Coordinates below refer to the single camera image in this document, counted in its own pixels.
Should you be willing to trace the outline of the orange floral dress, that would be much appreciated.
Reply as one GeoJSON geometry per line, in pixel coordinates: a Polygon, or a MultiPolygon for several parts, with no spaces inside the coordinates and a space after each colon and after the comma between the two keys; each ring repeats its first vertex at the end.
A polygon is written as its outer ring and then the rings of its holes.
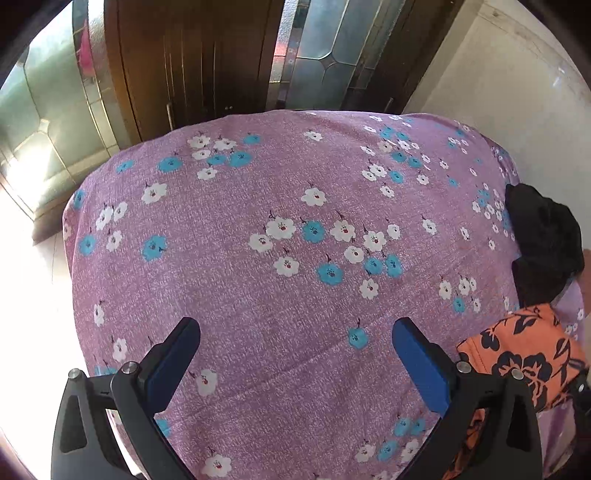
{"type": "Polygon", "coordinates": [[[457,346],[460,359],[478,373],[522,373],[536,412],[572,404],[572,454],[552,479],[590,477],[590,362],[578,337],[584,318],[584,310],[576,307],[524,307],[457,346]]]}

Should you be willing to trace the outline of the black garment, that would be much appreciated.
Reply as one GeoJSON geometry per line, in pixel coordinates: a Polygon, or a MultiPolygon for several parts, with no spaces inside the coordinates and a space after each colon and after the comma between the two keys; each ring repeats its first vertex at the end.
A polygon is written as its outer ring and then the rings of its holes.
{"type": "Polygon", "coordinates": [[[580,226],[567,206],[528,184],[508,185],[505,205],[520,251],[511,266],[519,304],[550,303],[584,270],[580,226]]]}

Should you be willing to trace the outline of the purple floral bedsheet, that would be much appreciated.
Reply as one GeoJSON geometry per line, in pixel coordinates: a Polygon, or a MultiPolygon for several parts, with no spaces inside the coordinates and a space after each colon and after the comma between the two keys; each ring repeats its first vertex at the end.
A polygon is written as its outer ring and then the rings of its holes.
{"type": "Polygon", "coordinates": [[[429,412],[391,342],[457,346],[519,304],[508,152],[429,114],[228,116],[122,151],[63,214],[85,361],[183,317],[201,344],[164,436],[200,479],[395,479],[429,412]]]}

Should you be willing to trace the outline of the brown wooden door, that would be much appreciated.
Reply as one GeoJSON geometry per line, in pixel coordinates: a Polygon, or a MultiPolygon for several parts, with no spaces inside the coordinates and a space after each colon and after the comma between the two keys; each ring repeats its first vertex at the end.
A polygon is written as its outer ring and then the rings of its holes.
{"type": "Polygon", "coordinates": [[[458,1],[75,1],[91,118],[127,148],[266,110],[399,113],[458,1]]]}

